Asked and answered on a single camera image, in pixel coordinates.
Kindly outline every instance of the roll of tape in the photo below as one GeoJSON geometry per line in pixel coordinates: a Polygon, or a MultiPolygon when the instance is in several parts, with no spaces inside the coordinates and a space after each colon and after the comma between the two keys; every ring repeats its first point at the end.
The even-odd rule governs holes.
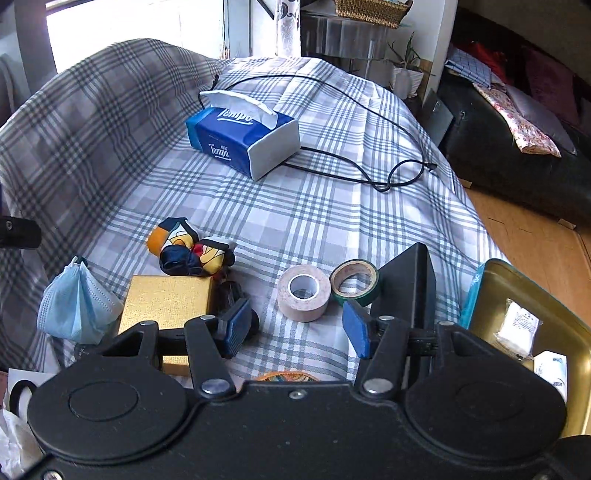
{"type": "Polygon", "coordinates": [[[277,304],[283,315],[296,322],[319,318],[330,299],[330,281],[319,268],[296,265],[277,283],[277,304]]]}
{"type": "Polygon", "coordinates": [[[367,260],[361,260],[360,258],[347,260],[336,267],[330,274],[330,288],[332,289],[333,298],[339,302],[339,305],[342,306],[345,300],[357,300],[362,307],[365,307],[379,295],[379,271],[367,260]],[[354,293],[340,291],[339,287],[345,279],[357,273],[364,273],[369,276],[367,288],[354,293]]]}

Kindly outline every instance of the green tape roll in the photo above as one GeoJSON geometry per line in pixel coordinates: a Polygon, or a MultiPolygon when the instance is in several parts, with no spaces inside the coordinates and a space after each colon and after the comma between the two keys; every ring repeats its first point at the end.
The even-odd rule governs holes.
{"type": "Polygon", "coordinates": [[[345,300],[357,300],[362,307],[365,307],[372,303],[379,295],[379,271],[367,260],[356,258],[341,263],[330,274],[329,280],[332,296],[341,306],[345,300]],[[364,273],[369,276],[370,282],[367,288],[354,293],[340,291],[340,285],[347,278],[357,273],[364,273]]]}

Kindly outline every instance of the blue surgical mask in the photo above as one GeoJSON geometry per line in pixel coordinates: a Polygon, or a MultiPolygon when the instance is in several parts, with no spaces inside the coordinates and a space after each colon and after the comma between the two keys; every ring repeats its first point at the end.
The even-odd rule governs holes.
{"type": "Polygon", "coordinates": [[[37,328],[54,337],[96,345],[122,311],[123,302],[74,257],[45,289],[37,328]]]}

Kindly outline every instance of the gray plaid fabric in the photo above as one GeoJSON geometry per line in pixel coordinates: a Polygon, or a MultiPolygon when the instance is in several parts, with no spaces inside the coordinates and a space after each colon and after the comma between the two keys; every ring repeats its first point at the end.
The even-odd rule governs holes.
{"type": "MultiPolygon", "coordinates": [[[[303,145],[347,156],[377,180],[396,163],[421,158],[405,134],[334,90],[305,79],[264,79],[235,89],[298,118],[303,145]]],[[[293,161],[359,177],[334,158],[302,152],[293,161]]],[[[415,176],[406,164],[395,180],[415,176]]],[[[437,276],[437,319],[456,320],[479,264],[502,257],[449,164],[394,95],[318,59],[220,61],[155,40],[111,46],[61,73],[0,130],[4,212],[36,220],[37,251],[0,250],[4,368],[55,371],[74,357],[69,342],[35,330],[44,287],[76,254],[124,298],[134,274],[161,274],[145,240],[162,219],[184,216],[207,235],[234,239],[232,276],[261,318],[258,339],[228,362],[250,378],[304,370],[351,379],[356,358],[331,303],[316,322],[286,319],[275,284],[289,267],[310,263],[327,275],[350,258],[381,266],[425,243],[437,276]],[[184,121],[215,74],[224,88],[266,73],[325,80],[418,139],[439,168],[386,194],[369,186],[279,167],[253,182],[191,148],[184,121]]]]}

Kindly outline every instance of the curtain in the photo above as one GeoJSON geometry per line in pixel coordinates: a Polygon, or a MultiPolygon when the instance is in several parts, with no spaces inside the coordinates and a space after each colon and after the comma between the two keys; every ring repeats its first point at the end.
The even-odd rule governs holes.
{"type": "Polygon", "coordinates": [[[275,53],[280,57],[300,57],[300,0],[277,0],[275,8],[275,53]]]}

